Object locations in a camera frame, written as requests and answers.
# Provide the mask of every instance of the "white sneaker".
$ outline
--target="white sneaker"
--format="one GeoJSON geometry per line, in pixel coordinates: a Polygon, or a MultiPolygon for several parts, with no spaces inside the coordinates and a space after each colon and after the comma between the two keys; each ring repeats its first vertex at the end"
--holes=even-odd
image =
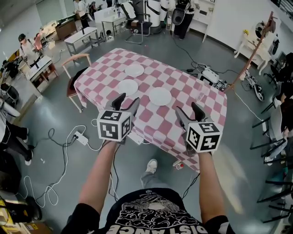
{"type": "Polygon", "coordinates": [[[26,144],[28,142],[28,133],[29,133],[29,130],[27,128],[27,138],[25,140],[23,140],[23,142],[26,144]]]}
{"type": "Polygon", "coordinates": [[[273,161],[274,159],[271,159],[270,157],[265,157],[265,162],[273,161]]]}
{"type": "Polygon", "coordinates": [[[151,172],[154,174],[156,170],[157,170],[157,160],[152,159],[147,164],[146,172],[151,172]]]}
{"type": "Polygon", "coordinates": [[[32,159],[29,160],[29,161],[25,161],[25,164],[26,164],[27,166],[29,166],[29,165],[32,163],[32,159]]]}

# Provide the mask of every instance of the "speaker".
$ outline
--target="speaker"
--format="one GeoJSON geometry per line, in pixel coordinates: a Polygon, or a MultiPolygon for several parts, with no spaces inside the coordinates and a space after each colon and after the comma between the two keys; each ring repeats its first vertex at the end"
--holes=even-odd
{"type": "Polygon", "coordinates": [[[22,176],[13,157],[4,151],[0,154],[0,190],[17,193],[22,176]]]}

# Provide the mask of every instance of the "floor outlet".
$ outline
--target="floor outlet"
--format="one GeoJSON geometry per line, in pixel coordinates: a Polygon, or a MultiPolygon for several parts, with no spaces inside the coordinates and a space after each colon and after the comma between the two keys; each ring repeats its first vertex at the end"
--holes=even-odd
{"type": "Polygon", "coordinates": [[[86,145],[88,143],[88,139],[78,131],[75,132],[75,135],[77,136],[77,140],[83,145],[86,145]]]}

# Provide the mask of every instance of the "pink checkered tablecloth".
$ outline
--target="pink checkered tablecloth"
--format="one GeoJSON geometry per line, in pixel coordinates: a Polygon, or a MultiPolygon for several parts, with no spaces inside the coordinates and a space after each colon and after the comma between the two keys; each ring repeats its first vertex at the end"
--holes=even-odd
{"type": "Polygon", "coordinates": [[[194,118],[191,108],[194,101],[210,114],[213,121],[224,127],[227,96],[194,76],[121,48],[100,57],[83,72],[74,86],[84,107],[88,99],[102,109],[108,100],[119,95],[117,85],[124,79],[135,80],[139,85],[138,91],[126,97],[122,104],[122,108],[126,108],[135,98],[141,99],[133,132],[198,171],[198,155],[189,157],[185,152],[181,137],[183,129],[177,121],[175,107],[181,107],[194,118]],[[136,78],[127,76],[124,69],[132,63],[141,64],[144,73],[136,78]],[[156,106],[150,102],[148,94],[154,87],[163,87],[171,92],[172,100],[168,105],[156,106]]]}

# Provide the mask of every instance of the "coat rack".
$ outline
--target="coat rack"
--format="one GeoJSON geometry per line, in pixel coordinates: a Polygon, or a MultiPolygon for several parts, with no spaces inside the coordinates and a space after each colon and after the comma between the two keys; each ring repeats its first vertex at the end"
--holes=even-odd
{"type": "Polygon", "coordinates": [[[227,92],[227,91],[230,90],[230,89],[234,89],[235,83],[240,79],[240,77],[241,77],[241,75],[243,74],[243,72],[245,72],[245,70],[246,70],[246,69],[248,68],[248,66],[250,65],[250,63],[251,63],[251,61],[252,61],[252,59],[253,59],[253,57],[254,57],[256,51],[257,51],[258,48],[260,47],[260,44],[262,43],[262,40],[263,40],[264,37],[265,37],[265,34],[267,33],[266,30],[268,29],[268,27],[271,26],[271,21],[272,21],[272,20],[273,20],[273,12],[271,11],[270,17],[269,17],[269,19],[268,19],[268,21],[267,21],[267,24],[266,24],[265,28],[264,28],[263,31],[262,31],[261,38],[260,38],[258,44],[255,45],[255,44],[253,43],[253,45],[255,46],[255,49],[253,50],[253,53],[252,53],[250,59],[247,61],[246,65],[243,67],[242,71],[239,73],[239,75],[238,75],[237,78],[233,81],[233,83],[230,84],[228,88],[226,88],[226,90],[224,91],[224,93],[227,92]]]}

